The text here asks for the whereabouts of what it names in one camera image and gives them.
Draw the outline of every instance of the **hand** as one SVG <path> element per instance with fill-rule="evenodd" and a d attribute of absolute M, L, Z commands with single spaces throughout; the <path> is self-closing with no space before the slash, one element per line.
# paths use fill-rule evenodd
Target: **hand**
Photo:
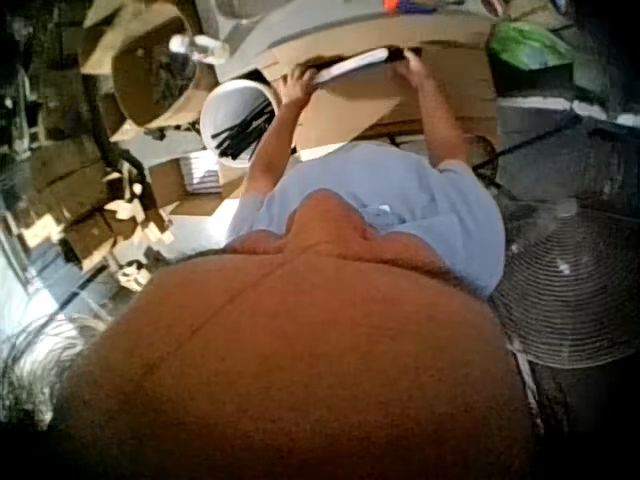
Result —
<path fill-rule="evenodd" d="M 403 79 L 407 80 L 413 88 L 420 88 L 424 83 L 433 80 L 431 70 L 425 63 L 411 50 L 405 49 L 406 60 L 393 66 L 393 71 Z"/>
<path fill-rule="evenodd" d="M 292 105 L 300 111 L 304 110 L 316 91 L 313 80 L 317 74 L 314 69 L 305 71 L 303 66 L 296 65 L 288 75 L 282 77 L 277 87 L 282 105 Z"/>

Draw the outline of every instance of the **light blue shirt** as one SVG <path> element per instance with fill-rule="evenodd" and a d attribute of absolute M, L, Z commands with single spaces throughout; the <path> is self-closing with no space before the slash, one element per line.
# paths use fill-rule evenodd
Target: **light blue shirt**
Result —
<path fill-rule="evenodd" d="M 243 195 L 228 241 L 253 230 L 283 234 L 289 215 L 321 188 L 338 193 L 381 233 L 419 237 L 480 294 L 488 296 L 500 281 L 502 217 L 471 169 L 455 160 L 434 169 L 384 144 L 346 145 L 295 167 L 266 197 Z"/>

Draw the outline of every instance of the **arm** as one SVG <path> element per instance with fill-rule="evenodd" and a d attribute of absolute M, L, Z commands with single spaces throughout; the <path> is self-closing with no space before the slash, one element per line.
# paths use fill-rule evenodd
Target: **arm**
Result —
<path fill-rule="evenodd" d="M 249 165 L 245 193 L 267 195 L 284 175 L 298 120 L 315 90 L 315 75 L 315 70 L 295 67 L 278 84 L 282 104 Z"/>
<path fill-rule="evenodd" d="M 431 164 L 437 168 L 445 160 L 460 160 L 471 166 L 462 127 L 429 68 L 410 50 L 405 50 L 405 56 L 407 61 L 395 70 L 409 81 L 418 95 Z"/>

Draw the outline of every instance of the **man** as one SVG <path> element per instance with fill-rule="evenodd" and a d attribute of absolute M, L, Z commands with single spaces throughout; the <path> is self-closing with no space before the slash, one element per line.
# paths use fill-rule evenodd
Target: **man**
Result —
<path fill-rule="evenodd" d="M 312 71 L 249 169 L 220 255 L 159 274 L 67 376 L 49 426 L 78 477 L 505 478 L 532 435 L 481 301 L 504 235 L 428 68 L 429 166 L 353 145 L 283 178 Z"/>

